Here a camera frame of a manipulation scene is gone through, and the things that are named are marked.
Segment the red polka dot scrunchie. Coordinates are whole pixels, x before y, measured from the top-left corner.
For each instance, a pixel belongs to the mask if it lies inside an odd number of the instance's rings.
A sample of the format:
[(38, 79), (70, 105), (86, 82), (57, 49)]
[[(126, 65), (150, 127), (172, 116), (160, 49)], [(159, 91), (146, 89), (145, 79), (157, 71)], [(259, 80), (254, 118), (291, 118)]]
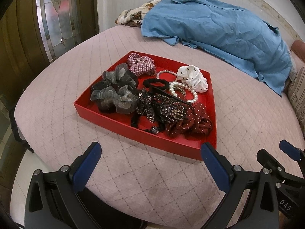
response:
[(166, 125), (165, 132), (170, 138), (179, 135), (209, 135), (213, 129), (213, 122), (207, 114), (206, 107), (202, 103), (189, 106), (182, 120)]

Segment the grey organza scrunchie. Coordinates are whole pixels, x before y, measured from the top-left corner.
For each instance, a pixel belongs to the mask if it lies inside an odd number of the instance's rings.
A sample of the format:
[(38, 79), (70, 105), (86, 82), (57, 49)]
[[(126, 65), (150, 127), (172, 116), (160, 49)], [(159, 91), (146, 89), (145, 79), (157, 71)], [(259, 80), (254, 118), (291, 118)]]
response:
[(113, 71), (105, 71), (102, 80), (91, 86), (90, 100), (101, 112), (131, 114), (139, 103), (137, 76), (127, 63), (119, 64)]

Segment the rhinestone hair clip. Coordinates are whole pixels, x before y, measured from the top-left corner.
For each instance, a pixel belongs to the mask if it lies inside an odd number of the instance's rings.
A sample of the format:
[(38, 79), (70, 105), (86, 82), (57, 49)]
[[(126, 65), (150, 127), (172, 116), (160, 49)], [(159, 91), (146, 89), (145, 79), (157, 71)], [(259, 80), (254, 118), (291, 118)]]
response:
[(152, 96), (152, 107), (157, 118), (163, 123), (174, 123), (187, 117), (187, 106), (164, 95)]

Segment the black flower hair clip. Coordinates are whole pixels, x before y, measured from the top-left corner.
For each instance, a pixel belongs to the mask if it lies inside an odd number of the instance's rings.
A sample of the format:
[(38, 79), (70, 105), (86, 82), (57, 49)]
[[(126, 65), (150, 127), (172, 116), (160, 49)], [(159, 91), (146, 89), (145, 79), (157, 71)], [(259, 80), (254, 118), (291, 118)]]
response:
[(177, 101), (184, 103), (187, 107), (190, 106), (190, 104), (188, 104), (186, 101), (183, 101), (173, 95), (170, 95), (167, 92), (157, 87), (153, 87), (151, 90), (148, 90), (147, 88), (142, 88), (138, 93), (139, 103), (137, 104), (136, 107), (136, 113), (140, 116), (146, 116), (146, 118), (151, 123), (154, 122), (163, 123), (157, 118), (153, 109), (152, 96), (156, 94), (164, 95), (166, 97), (176, 99)]

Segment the white cherry print scrunchie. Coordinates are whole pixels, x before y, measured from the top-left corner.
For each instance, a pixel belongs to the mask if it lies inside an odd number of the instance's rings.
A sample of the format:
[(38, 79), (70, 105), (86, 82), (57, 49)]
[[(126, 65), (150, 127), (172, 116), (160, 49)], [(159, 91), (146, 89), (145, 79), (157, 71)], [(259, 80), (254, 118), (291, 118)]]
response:
[(197, 93), (205, 93), (208, 90), (207, 79), (200, 72), (199, 67), (194, 65), (181, 66), (177, 71), (177, 79), (188, 85)]

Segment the red white plaid scrunchie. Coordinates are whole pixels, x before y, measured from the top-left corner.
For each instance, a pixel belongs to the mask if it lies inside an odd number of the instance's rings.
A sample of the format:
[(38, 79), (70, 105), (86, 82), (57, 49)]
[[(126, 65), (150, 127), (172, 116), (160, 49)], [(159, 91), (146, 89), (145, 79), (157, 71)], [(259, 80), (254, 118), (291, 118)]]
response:
[(128, 56), (127, 64), (129, 65), (129, 70), (137, 77), (144, 74), (155, 76), (157, 73), (153, 59), (146, 55), (140, 56), (137, 53), (131, 53)]

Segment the striped floral pillow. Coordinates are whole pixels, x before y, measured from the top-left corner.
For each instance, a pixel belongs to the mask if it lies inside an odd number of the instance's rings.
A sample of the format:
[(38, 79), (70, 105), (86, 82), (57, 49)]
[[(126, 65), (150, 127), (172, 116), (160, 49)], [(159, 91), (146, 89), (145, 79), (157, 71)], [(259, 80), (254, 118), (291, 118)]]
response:
[(290, 103), (295, 111), (297, 120), (300, 124), (302, 134), (304, 135), (304, 116), (305, 116), (305, 69), (302, 67), (297, 75), (294, 81), (290, 84), (288, 88), (288, 98), (290, 100)]

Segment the red tray box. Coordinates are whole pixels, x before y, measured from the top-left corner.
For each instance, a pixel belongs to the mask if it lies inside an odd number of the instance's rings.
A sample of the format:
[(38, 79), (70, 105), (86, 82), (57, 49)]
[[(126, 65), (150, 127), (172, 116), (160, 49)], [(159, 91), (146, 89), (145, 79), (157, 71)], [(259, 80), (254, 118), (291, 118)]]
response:
[(207, 79), (208, 90), (205, 93), (198, 94), (198, 102), (206, 107), (206, 111), (211, 121), (213, 129), (209, 135), (179, 135), (176, 138), (170, 138), (166, 132), (158, 134), (149, 133), (152, 126), (158, 126), (157, 122), (151, 123), (146, 116), (141, 116), (134, 126), (132, 118), (134, 114), (119, 114), (116, 112), (101, 112), (98, 106), (90, 100), (91, 86), (102, 80), (99, 76), (74, 102), (75, 109), (81, 118), (88, 120), (95, 125), (108, 129), (121, 136), (135, 140), (139, 143), (177, 154), (187, 158), (202, 160), (201, 145), (210, 143), (213, 148), (217, 148), (217, 123), (216, 123), (216, 106), (214, 102), (214, 92), (211, 83), (211, 76), (208, 71), (200, 70)]

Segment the pink bolster cushion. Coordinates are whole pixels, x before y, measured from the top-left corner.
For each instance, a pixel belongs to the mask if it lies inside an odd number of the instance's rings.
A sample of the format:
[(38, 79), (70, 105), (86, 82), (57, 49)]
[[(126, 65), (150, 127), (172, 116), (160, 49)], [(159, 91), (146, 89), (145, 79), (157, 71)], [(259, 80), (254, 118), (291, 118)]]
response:
[(301, 40), (295, 40), (291, 46), (291, 50), (305, 62), (305, 43)]

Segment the blue cloth sheet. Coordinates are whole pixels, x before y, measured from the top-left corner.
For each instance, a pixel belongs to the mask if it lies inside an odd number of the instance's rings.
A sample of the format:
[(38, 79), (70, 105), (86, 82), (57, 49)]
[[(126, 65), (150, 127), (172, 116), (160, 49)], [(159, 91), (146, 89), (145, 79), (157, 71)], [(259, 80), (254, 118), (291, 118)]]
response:
[(144, 17), (142, 36), (181, 42), (233, 65), (280, 95), (292, 60), (279, 29), (218, 0), (162, 0)]

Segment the stained glass wooden door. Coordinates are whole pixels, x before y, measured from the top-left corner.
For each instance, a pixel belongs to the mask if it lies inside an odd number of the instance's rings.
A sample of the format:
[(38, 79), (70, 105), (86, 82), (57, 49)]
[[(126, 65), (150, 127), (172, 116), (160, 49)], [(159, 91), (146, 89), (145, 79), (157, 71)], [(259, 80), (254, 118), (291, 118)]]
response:
[(1, 109), (50, 63), (97, 35), (97, 0), (1, 0)]

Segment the brown white floral blanket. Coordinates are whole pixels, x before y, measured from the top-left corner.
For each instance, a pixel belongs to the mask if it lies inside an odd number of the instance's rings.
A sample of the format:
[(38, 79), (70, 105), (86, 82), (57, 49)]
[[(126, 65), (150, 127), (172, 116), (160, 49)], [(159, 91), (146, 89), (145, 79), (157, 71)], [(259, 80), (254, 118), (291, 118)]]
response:
[(115, 20), (117, 25), (141, 27), (146, 14), (162, 0), (152, 0), (144, 3), (138, 8), (126, 9)]

